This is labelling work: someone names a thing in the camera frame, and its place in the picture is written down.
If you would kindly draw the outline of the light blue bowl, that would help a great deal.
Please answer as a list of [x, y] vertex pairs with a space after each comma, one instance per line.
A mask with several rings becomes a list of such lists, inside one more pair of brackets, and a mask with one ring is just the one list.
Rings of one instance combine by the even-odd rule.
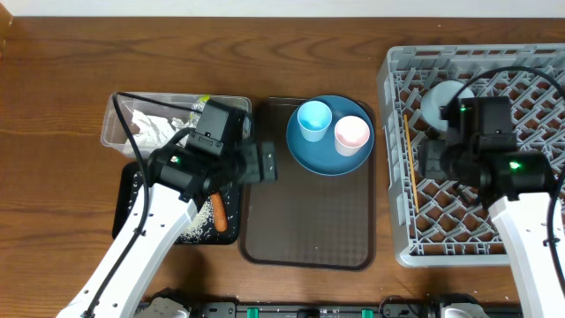
[[446, 80], [428, 91], [420, 102], [420, 111], [424, 120], [439, 133], [448, 130], [448, 121], [441, 118], [440, 107], [447, 106], [454, 95], [464, 86], [455, 80]]

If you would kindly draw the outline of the orange carrot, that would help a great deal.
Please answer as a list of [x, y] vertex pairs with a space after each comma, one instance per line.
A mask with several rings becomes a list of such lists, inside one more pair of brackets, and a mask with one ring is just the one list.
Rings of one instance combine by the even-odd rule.
[[219, 193], [213, 193], [210, 196], [213, 208], [214, 226], [218, 232], [224, 232], [228, 227], [228, 219], [223, 205], [222, 196]]

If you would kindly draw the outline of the light blue cup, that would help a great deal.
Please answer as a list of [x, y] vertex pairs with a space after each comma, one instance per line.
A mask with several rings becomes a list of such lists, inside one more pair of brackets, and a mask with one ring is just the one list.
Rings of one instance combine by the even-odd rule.
[[305, 140], [320, 141], [333, 120], [331, 109], [320, 101], [308, 101], [298, 108], [297, 114], [300, 132]]

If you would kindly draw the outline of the white napkin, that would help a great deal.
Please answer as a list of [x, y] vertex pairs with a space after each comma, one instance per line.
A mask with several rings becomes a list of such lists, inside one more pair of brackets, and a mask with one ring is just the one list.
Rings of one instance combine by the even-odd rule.
[[177, 117], [167, 119], [166, 117], [150, 116], [138, 110], [132, 114], [132, 123], [139, 130], [132, 135], [139, 149], [160, 148], [178, 131], [196, 126], [193, 117], [184, 122]]

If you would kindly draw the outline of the pink cup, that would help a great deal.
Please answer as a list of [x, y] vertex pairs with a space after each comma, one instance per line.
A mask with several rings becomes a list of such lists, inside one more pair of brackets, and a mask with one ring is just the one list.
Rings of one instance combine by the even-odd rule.
[[346, 116], [337, 121], [334, 136], [337, 153], [353, 156], [369, 141], [371, 131], [363, 118]]

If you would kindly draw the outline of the foil snack wrapper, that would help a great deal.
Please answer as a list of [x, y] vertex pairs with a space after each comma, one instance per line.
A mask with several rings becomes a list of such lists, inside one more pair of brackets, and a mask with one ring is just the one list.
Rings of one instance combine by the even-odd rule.
[[210, 100], [209, 95], [202, 95], [191, 107], [189, 124], [191, 126], [196, 126], [204, 112], [207, 102]]

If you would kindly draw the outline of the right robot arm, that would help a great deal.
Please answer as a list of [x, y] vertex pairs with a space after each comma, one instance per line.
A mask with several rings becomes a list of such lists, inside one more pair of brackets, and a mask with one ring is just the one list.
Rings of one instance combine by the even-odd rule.
[[443, 139], [423, 142], [420, 174], [478, 191], [509, 257], [524, 316], [557, 316], [564, 281], [554, 257], [564, 254], [564, 231], [550, 163], [540, 152], [519, 150], [507, 97], [453, 99], [437, 109], [447, 130]]

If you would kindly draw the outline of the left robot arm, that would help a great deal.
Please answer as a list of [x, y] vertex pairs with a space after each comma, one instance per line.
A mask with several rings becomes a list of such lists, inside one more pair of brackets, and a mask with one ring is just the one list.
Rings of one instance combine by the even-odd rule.
[[276, 180], [274, 146], [244, 133], [249, 112], [209, 99], [197, 110], [193, 128], [177, 131], [163, 147], [143, 158], [124, 114], [142, 187], [132, 211], [96, 271], [62, 317], [132, 317], [164, 256], [206, 201], [223, 188]]

